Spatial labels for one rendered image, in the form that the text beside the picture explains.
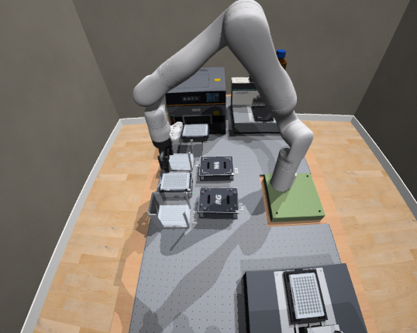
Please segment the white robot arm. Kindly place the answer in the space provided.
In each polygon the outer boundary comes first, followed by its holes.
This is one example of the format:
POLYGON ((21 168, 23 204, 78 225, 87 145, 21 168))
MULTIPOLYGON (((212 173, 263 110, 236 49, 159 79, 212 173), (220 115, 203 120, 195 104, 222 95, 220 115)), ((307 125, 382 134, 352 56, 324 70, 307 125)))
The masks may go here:
POLYGON ((271 178, 271 186, 276 191, 286 191, 292 187, 314 135, 295 114, 294 86, 279 63, 264 11, 254 0, 238 0, 231 4, 188 45, 142 79, 133 89, 133 100, 146 107, 144 117, 154 142, 169 138, 173 143, 178 142, 183 124, 169 124, 165 94, 193 76, 225 46, 251 76, 282 139, 288 144, 280 149, 271 178))

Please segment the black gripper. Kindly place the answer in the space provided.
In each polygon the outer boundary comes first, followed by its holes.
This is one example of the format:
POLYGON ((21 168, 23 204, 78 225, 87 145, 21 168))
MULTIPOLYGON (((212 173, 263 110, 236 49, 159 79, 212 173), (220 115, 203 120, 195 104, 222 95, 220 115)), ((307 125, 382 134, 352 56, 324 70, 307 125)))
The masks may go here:
POLYGON ((152 143, 155 147, 159 149, 160 155, 157 158, 160 164, 160 168, 164 169, 166 173, 169 173, 171 171, 170 166, 169 166, 169 159, 170 159, 170 156, 174 155, 173 150, 172 150, 171 139, 169 138, 163 142, 154 142, 152 140, 152 143), (164 155, 167 156, 167 158, 164 155))

